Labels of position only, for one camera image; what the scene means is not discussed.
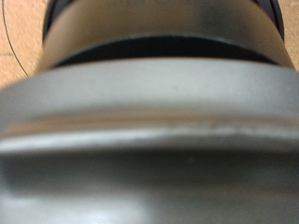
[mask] black rubber part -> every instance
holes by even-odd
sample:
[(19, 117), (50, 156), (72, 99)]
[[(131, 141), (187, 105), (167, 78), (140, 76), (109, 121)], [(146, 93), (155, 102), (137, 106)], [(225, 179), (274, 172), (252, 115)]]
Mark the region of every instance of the black rubber part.
[(276, 64), (258, 52), (220, 41), (199, 37), (151, 36), (111, 41), (82, 49), (52, 68), (104, 60), (151, 57), (205, 57)]

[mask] wooden surface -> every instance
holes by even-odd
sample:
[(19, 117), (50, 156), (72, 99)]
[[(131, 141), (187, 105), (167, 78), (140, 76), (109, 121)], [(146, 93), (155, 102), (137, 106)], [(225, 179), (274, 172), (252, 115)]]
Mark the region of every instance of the wooden surface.
[[(299, 0), (279, 0), (286, 47), (299, 70)], [(1, 0), (0, 88), (33, 74), (42, 50), (42, 25), (48, 0)]]

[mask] cylindrical object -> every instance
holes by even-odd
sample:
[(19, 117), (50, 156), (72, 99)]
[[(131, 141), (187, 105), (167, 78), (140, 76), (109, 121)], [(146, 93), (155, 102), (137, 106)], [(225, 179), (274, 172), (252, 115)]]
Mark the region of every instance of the cylindrical object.
[(229, 58), (292, 67), (276, 26), (248, 0), (78, 0), (52, 25), (36, 71), (140, 57)]

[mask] silver metal surface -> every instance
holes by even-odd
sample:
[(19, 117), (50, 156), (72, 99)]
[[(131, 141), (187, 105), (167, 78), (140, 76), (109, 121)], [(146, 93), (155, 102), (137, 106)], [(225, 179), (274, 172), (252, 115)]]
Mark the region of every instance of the silver metal surface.
[(0, 94), (0, 223), (297, 223), (299, 76), (141, 59)]

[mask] metal object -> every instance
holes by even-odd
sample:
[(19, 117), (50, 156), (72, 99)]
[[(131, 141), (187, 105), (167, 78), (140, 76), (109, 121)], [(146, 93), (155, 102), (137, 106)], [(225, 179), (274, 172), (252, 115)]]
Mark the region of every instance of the metal object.
[(278, 30), (247, 0), (169, 3), (76, 1), (1, 91), (1, 224), (298, 222)]
[(0, 98), (1, 223), (296, 223), (298, 85), (290, 69), (202, 59), (16, 84)]
[(276, 26), (248, 0), (90, 0), (75, 1), (53, 24), (36, 71), (140, 57), (229, 58), (293, 68)]

